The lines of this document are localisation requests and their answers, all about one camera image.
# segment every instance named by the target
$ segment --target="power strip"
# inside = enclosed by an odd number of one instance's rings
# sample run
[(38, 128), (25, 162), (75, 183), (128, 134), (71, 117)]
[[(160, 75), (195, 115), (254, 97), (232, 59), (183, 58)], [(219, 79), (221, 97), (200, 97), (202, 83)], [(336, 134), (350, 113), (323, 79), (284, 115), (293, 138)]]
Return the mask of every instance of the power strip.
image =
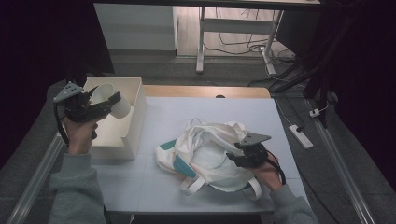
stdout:
[(313, 146), (311, 141), (305, 136), (303, 132), (297, 132), (297, 125), (291, 125), (289, 126), (289, 130), (291, 133), (297, 138), (297, 140), (303, 145), (305, 149), (309, 149)]

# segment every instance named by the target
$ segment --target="table surface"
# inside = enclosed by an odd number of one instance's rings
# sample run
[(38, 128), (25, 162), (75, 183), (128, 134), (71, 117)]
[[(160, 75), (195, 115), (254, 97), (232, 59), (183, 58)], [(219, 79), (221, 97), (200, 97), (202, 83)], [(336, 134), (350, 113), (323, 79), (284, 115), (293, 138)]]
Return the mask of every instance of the table surface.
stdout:
[[(107, 210), (134, 214), (273, 211), (269, 189), (265, 186), (262, 186), (263, 197), (256, 202), (250, 201), (240, 191), (225, 193), (209, 186), (186, 196), (180, 190), (182, 179), (159, 168), (154, 156), (155, 147), (180, 136), (189, 120), (194, 118), (206, 122), (235, 120), (243, 123), (249, 131), (271, 135), (273, 138), (264, 145), (280, 158), (293, 193), (306, 199), (275, 102), (269, 99), (267, 89), (145, 86), (145, 91), (147, 110), (136, 159), (92, 161), (98, 171)], [(229, 98), (214, 98), (217, 94)]]
[(167, 97), (211, 97), (226, 98), (271, 98), (270, 92), (258, 87), (214, 87), (214, 86), (161, 86), (145, 85), (147, 96)]

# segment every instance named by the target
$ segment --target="hand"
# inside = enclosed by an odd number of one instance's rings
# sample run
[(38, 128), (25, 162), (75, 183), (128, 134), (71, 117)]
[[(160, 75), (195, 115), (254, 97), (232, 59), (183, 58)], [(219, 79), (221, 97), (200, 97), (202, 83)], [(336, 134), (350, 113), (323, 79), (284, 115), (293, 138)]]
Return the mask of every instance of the hand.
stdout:
[(92, 132), (98, 127), (96, 122), (104, 118), (93, 119), (85, 123), (76, 123), (65, 118), (64, 126), (69, 138), (67, 152), (72, 155), (88, 153), (92, 144)]
[[(278, 164), (278, 159), (272, 153), (268, 153), (268, 159)], [(282, 188), (282, 182), (279, 179), (279, 172), (277, 169), (268, 162), (265, 162), (258, 168), (247, 168), (253, 172), (271, 191)]]

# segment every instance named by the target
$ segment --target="gray sleeve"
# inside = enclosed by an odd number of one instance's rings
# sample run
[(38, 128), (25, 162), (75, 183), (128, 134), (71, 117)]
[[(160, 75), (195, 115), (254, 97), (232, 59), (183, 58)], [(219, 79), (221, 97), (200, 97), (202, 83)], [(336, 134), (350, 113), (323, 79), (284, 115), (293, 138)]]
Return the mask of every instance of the gray sleeve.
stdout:
[(102, 192), (91, 155), (64, 154), (61, 171), (49, 187), (56, 191), (49, 223), (106, 223)]
[(288, 185), (273, 191), (270, 196), (275, 205), (276, 224), (318, 223), (317, 217), (303, 197), (295, 197)]

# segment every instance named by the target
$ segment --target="cardboard box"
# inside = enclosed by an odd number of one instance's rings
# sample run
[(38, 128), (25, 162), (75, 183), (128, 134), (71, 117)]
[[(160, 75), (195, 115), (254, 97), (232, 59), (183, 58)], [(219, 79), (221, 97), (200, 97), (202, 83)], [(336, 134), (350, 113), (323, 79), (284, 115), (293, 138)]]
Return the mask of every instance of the cardboard box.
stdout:
[(98, 122), (97, 138), (92, 141), (93, 159), (133, 160), (139, 149), (140, 134), (146, 113), (146, 96), (140, 77), (88, 77), (84, 91), (102, 84), (113, 84), (131, 104), (123, 119), (111, 115)]

